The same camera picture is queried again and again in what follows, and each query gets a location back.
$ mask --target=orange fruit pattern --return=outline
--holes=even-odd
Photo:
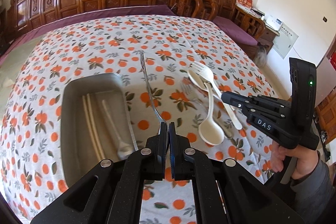
[[[0,145],[6,154],[0,159],[0,171],[16,214],[31,220],[68,189],[60,158],[60,123],[63,92],[70,81],[118,73],[138,145],[145,146],[147,138],[158,133],[159,122],[143,80],[140,52],[144,52],[154,105],[164,120],[175,123],[178,134],[210,158],[235,159],[261,182],[272,175],[272,142],[268,137],[249,126],[239,111],[236,115],[244,129],[234,129],[223,105],[216,101],[214,116],[234,137],[217,146],[206,144],[198,133],[206,113],[181,89],[182,82],[191,85],[184,78],[185,72],[197,61],[211,68],[222,92],[277,97],[253,62],[216,25],[174,16],[95,19],[45,34],[12,87],[2,120]],[[194,92],[207,107],[206,93]],[[142,206],[147,213],[140,220],[195,224],[191,189],[191,181],[172,179],[167,164],[163,181],[146,182],[144,186]],[[169,193],[167,198],[162,196],[165,191]]]

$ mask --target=wooden armchair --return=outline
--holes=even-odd
[[[223,18],[229,19],[239,26],[244,32],[249,34],[245,36],[246,39],[242,39],[243,35],[238,35],[240,39],[235,40],[231,37],[250,58],[254,58],[257,50],[257,39],[263,34],[265,30],[265,24],[261,19],[254,17],[248,12],[240,9],[235,5],[236,0],[202,0],[205,10],[203,18],[211,20],[219,25],[217,22],[222,21],[224,25],[228,22],[221,20]]]
[[[170,7],[178,16],[206,19],[202,0],[171,0]]]

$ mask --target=white plastic fork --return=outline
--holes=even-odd
[[[205,86],[204,86],[204,81],[201,79],[201,77],[196,73],[194,72],[193,70],[187,70],[187,74],[189,76],[189,79],[190,81],[195,85],[197,86],[198,88],[200,88],[201,90],[203,91],[206,91],[207,90],[205,89]],[[216,99],[222,101],[222,99],[220,97],[218,97],[217,94],[214,94],[213,95]]]
[[[206,65],[203,65],[202,63],[199,63],[199,62],[193,62],[191,64],[191,68],[199,76],[203,77],[206,81],[209,81],[211,83],[214,91],[218,95],[218,97],[221,98],[222,93],[218,89],[218,87],[216,86],[212,70],[210,68],[208,68]],[[243,126],[239,122],[237,116],[235,115],[235,113],[231,109],[230,105],[225,104],[225,103],[223,103],[223,104],[224,104],[225,110],[228,113],[228,115],[229,115],[229,117],[230,117],[230,119],[231,119],[234,127],[237,128],[238,130],[242,129]]]

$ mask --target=metal fork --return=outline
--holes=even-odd
[[[205,112],[208,111],[207,108],[201,103],[201,100],[198,98],[196,92],[194,92],[191,85],[181,83],[181,90],[189,101],[192,101],[200,105],[205,110]],[[216,124],[218,124],[223,129],[225,137],[229,140],[232,139],[233,133],[222,123],[222,121],[217,119],[216,116],[213,116],[213,119],[216,122]]]
[[[145,65],[145,59],[144,59],[144,56],[143,56],[143,52],[140,53],[140,63],[141,63],[141,67],[142,67],[143,75],[144,75],[144,78],[145,78],[146,87],[147,87],[147,92],[148,92],[148,95],[149,95],[149,99],[150,99],[150,101],[151,101],[152,109],[153,109],[155,115],[157,116],[157,118],[159,119],[160,122],[166,122],[166,121],[161,117],[161,115],[159,114],[159,112],[157,111],[157,109],[156,109],[156,107],[155,107],[155,104],[154,104],[154,101],[153,101],[152,89],[151,89],[151,86],[150,86],[149,81],[148,81],[148,76],[147,76],[147,71],[146,71],[146,65]]]

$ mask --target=bed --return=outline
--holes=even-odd
[[[18,13],[23,2],[13,0],[9,14],[13,13],[14,31],[10,35],[26,34],[20,38],[22,43],[36,35],[42,38],[16,79],[2,121],[1,175],[6,198],[15,214],[29,222],[68,188],[62,166],[60,122],[63,91],[70,81],[94,74],[118,73],[124,83],[138,146],[157,134],[159,122],[148,107],[146,86],[139,69],[140,52],[145,54],[158,111],[167,121],[175,122],[178,133],[186,136],[192,147],[213,159],[236,159],[263,183],[271,177],[272,140],[248,125],[241,112],[236,114],[244,128],[238,131],[231,125],[222,104],[216,102],[215,113],[233,131],[234,138],[213,147],[198,135],[198,124],[206,113],[181,89],[182,83],[190,84],[185,72],[194,61],[203,62],[213,70],[223,92],[277,96],[261,71],[229,36],[210,21],[188,16],[211,15],[211,10],[204,12],[203,0],[177,0],[178,11],[182,11],[178,12],[180,16],[166,6],[161,7],[161,15],[157,10],[155,15],[145,10],[125,14],[124,9],[128,8],[118,10],[119,15],[111,14],[115,10],[81,14],[88,1],[100,7],[102,0],[76,0],[72,4],[76,6],[64,6],[65,0],[53,0],[50,10],[43,8],[48,0],[39,0],[38,14],[31,15],[34,2],[25,1],[33,6],[28,5],[30,8],[25,13]],[[132,5],[157,4],[156,0],[122,1],[132,1]],[[203,11],[195,12],[197,3]],[[18,14],[24,14],[25,20]],[[55,22],[49,25],[46,24],[48,14],[55,16]],[[202,93],[198,96],[206,106],[207,98]],[[172,180],[169,163],[165,175],[163,181],[146,182],[140,223],[195,223],[191,183]]]

